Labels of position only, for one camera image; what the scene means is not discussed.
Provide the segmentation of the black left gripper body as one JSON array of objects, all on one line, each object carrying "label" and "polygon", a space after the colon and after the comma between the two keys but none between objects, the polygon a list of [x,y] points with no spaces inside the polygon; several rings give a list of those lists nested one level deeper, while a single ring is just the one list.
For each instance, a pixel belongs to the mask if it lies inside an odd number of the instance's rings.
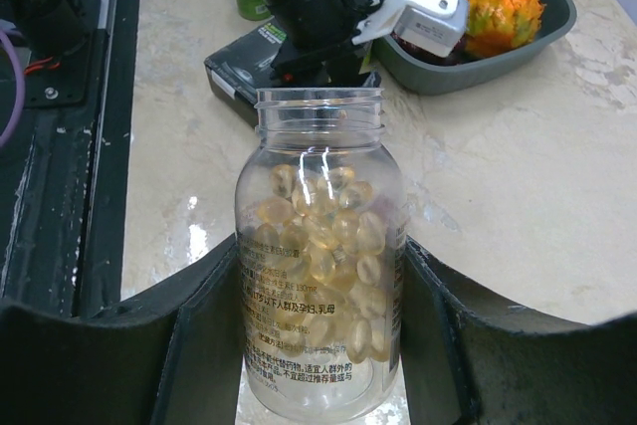
[{"label": "black left gripper body", "polygon": [[286,39],[271,64],[275,85],[363,85],[367,43],[356,44],[384,0],[265,0]]}]

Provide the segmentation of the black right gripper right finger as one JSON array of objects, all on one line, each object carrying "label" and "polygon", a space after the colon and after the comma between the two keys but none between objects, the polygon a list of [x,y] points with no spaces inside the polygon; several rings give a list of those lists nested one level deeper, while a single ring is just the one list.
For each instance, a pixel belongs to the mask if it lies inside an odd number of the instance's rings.
[{"label": "black right gripper right finger", "polygon": [[401,356],[414,424],[633,424],[636,316],[597,325],[513,302],[413,239]]}]

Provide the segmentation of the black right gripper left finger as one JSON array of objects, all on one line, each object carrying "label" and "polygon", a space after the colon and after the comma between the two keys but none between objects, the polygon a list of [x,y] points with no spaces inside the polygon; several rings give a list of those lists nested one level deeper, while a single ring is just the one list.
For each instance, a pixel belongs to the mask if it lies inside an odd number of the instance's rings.
[{"label": "black right gripper left finger", "polygon": [[242,368],[238,248],[90,319],[1,303],[5,424],[231,424]]}]

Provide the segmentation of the clear pill bottle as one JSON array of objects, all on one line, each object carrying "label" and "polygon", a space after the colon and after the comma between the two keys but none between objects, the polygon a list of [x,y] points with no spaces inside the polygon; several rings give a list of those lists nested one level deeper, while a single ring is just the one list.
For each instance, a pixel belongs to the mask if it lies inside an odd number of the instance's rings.
[{"label": "clear pill bottle", "polygon": [[379,88],[258,93],[235,188],[243,354],[257,399],[297,423],[355,419],[395,381],[408,214],[382,103]]}]

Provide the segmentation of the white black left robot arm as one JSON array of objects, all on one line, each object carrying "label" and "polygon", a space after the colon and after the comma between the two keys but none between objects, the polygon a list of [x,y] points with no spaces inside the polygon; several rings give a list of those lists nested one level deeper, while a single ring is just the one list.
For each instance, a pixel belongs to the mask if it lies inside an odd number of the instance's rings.
[{"label": "white black left robot arm", "polygon": [[[2,0],[9,20],[28,45],[45,57],[60,57],[83,40],[73,0]],[[355,43],[365,21],[385,0],[264,0],[286,39],[271,64],[271,78],[284,86],[353,86],[364,58]]]}]

